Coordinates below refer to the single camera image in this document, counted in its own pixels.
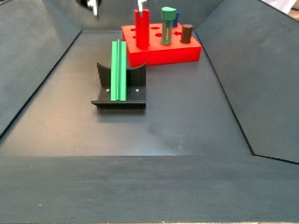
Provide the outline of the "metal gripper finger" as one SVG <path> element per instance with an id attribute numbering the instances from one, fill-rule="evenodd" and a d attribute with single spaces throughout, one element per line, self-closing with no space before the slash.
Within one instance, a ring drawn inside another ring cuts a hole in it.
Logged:
<path id="1" fill-rule="evenodd" d="M 138 12 L 142 12 L 145 2 L 146 2 L 146 0 L 136 0 Z"/>
<path id="2" fill-rule="evenodd" d="M 98 0 L 88 0 L 86 1 L 88 8 L 90 9 L 93 16 L 98 16 Z"/>

